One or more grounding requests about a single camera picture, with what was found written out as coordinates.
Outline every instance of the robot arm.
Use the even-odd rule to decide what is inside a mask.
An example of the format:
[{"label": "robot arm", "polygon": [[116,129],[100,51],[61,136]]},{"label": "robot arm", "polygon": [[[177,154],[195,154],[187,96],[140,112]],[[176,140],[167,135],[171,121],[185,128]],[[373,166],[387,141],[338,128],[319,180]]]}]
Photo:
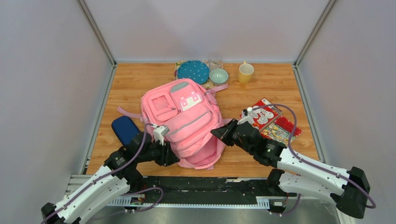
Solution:
[{"label": "robot arm", "polygon": [[179,162],[166,142],[151,141],[147,135],[143,148],[136,159],[124,169],[99,181],[98,177],[106,175],[125,165],[137,153],[143,140],[143,132],[137,134],[127,146],[110,154],[105,164],[73,194],[56,204],[47,203],[42,207],[43,218],[53,214],[65,204],[67,206],[51,217],[47,224],[84,224],[95,213],[113,199],[128,193],[141,190],[142,175],[136,170],[139,162],[155,161],[160,166],[169,166]]},{"label": "robot arm", "polygon": [[[233,119],[225,126],[213,129],[211,133],[228,146],[237,145],[242,148],[260,164],[278,168],[272,170],[267,185],[287,193],[324,199],[334,203],[349,216],[363,218],[368,198],[350,183],[356,183],[368,194],[370,185],[363,170],[330,166],[291,151],[282,143],[262,137],[252,127],[248,117],[240,121]],[[301,176],[285,173],[283,169]],[[350,181],[341,178],[342,176],[348,177]]]}]

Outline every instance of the light blue bowl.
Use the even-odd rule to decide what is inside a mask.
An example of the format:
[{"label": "light blue bowl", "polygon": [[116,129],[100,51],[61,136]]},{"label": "light blue bowl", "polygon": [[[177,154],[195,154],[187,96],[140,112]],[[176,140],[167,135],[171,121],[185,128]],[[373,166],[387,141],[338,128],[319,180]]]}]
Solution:
[{"label": "light blue bowl", "polygon": [[223,85],[227,82],[229,75],[224,69],[213,69],[209,73],[209,78],[215,85]]}]

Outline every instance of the blue case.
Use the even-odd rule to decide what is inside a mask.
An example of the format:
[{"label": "blue case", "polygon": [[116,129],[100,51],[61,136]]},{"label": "blue case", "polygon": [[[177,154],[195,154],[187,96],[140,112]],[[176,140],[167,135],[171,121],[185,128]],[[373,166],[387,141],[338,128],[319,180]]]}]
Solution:
[{"label": "blue case", "polygon": [[128,145],[140,132],[136,124],[127,116],[122,116],[112,122],[112,129],[123,146]]}]

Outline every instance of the backpack strap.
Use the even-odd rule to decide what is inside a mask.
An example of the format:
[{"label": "backpack strap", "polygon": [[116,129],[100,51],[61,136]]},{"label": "backpack strap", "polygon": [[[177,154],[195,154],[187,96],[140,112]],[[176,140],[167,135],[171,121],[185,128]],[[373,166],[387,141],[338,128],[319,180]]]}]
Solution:
[{"label": "backpack strap", "polygon": [[139,118],[140,121],[143,122],[143,117],[141,113],[129,113],[120,106],[117,107],[117,111],[130,118]]},{"label": "backpack strap", "polygon": [[228,83],[226,83],[224,85],[219,85],[219,86],[213,87],[213,88],[207,90],[206,93],[210,92],[213,96],[215,96],[216,92],[219,92],[221,90],[225,90],[227,88],[228,88]]}]

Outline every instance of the red book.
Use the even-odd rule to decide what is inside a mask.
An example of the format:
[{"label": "red book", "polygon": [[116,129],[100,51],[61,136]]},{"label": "red book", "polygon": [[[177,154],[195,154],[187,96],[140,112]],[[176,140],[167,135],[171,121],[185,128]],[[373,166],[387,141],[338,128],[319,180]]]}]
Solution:
[{"label": "red book", "polygon": [[[262,98],[252,107],[257,108],[259,106],[271,104],[266,98]],[[255,121],[252,125],[262,132],[266,127],[268,127],[272,122],[274,122],[280,115],[282,111],[276,106],[267,106],[262,109],[253,110],[253,120]]]},{"label": "red book", "polygon": [[[293,126],[294,124],[287,118],[280,116],[274,123],[265,128],[261,135],[265,138],[272,139],[287,145]],[[303,131],[297,127],[291,140],[293,141],[302,132]]]}]

